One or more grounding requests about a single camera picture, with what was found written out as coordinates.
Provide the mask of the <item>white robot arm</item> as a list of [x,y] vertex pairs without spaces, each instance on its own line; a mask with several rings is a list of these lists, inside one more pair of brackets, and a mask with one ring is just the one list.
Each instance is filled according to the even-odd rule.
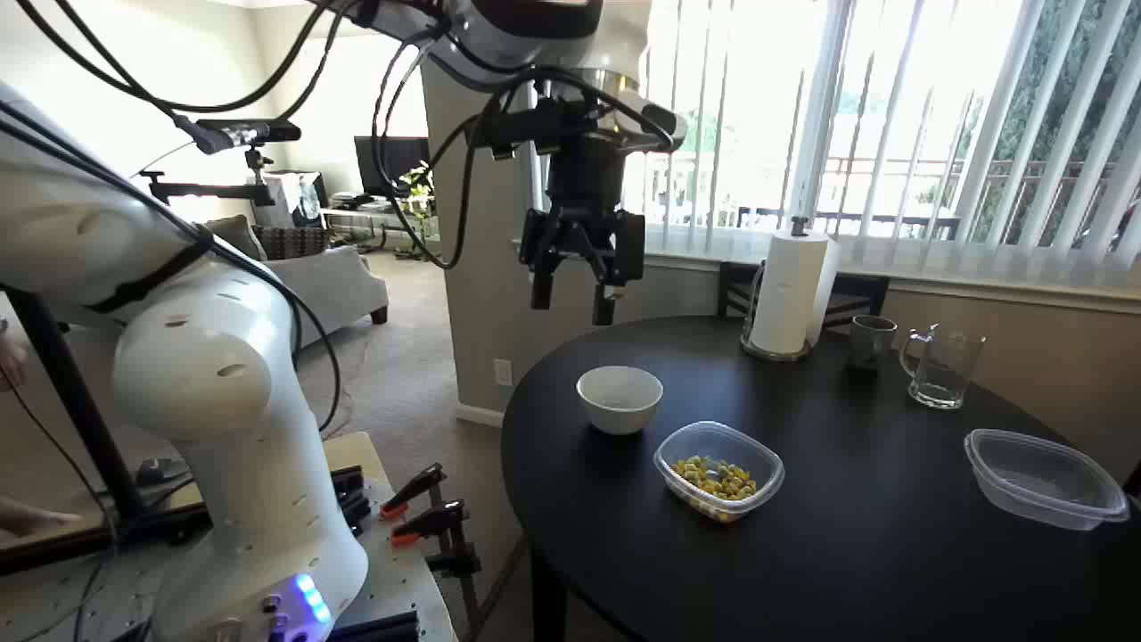
[[[639,92],[651,0],[313,0],[397,34],[488,103],[464,126],[498,156],[548,156],[519,265],[545,302],[564,258],[596,317],[643,276],[625,160],[670,155],[681,117]],[[293,347],[306,302],[233,241],[95,160],[20,92],[0,96],[0,287],[69,320],[111,320],[116,410],[189,462],[209,531],[152,605],[155,642],[324,642],[372,559],[334,499]]]

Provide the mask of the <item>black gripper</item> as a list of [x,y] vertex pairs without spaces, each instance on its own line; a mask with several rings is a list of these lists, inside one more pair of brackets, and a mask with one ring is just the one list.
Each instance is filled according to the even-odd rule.
[[625,151],[578,139],[548,160],[548,212],[523,218],[519,259],[530,266],[530,310],[548,310],[552,272],[578,254],[596,272],[590,323],[614,323],[621,287],[644,265],[644,218],[621,207]]

